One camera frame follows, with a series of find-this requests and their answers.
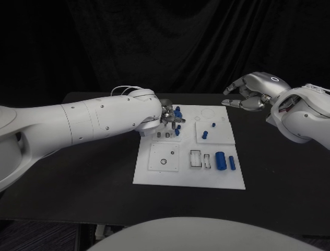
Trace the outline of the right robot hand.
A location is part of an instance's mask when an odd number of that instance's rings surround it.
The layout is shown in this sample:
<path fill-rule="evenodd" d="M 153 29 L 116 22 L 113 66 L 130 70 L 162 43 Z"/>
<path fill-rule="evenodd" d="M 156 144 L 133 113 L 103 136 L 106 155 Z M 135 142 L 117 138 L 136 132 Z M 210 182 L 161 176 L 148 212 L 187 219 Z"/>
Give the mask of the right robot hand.
<path fill-rule="evenodd" d="M 282 95 L 292 89 L 292 86 L 276 75 L 266 72 L 254 72 L 233 82 L 224 91 L 224 95 L 228 95 L 236 89 L 240 89 L 244 99 L 225 99 L 223 105 L 247 111 L 261 111 L 267 104 L 276 104 Z"/>

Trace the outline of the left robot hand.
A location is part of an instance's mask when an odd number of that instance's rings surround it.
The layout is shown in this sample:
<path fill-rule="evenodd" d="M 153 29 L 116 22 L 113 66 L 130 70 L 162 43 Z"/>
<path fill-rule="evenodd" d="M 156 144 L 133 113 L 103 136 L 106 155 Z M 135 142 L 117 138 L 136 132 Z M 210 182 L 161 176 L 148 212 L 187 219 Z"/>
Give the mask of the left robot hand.
<path fill-rule="evenodd" d="M 175 129 L 178 123 L 187 123 L 187 120 L 176 115 L 174 110 L 174 103 L 169 99 L 161 99 L 162 104 L 162 118 L 161 122 L 168 126 L 168 124 L 172 124 L 172 129 Z"/>

